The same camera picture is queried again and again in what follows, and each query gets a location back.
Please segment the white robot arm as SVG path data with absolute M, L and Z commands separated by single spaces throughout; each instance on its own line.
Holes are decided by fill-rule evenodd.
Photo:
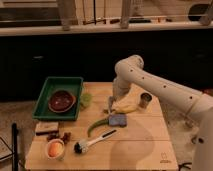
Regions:
M 131 84 L 162 98 L 199 126 L 192 171 L 213 171 L 213 96 L 143 70 L 144 61 L 132 55 L 115 64 L 113 99 L 118 101 L 130 91 Z

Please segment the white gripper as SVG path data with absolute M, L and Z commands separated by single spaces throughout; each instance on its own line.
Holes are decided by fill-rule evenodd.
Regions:
M 128 81 L 125 81 L 120 77 L 116 77 L 113 80 L 113 96 L 108 98 L 108 113 L 112 112 L 114 99 L 116 101 L 121 100 L 129 93 L 130 89 L 131 84 Z

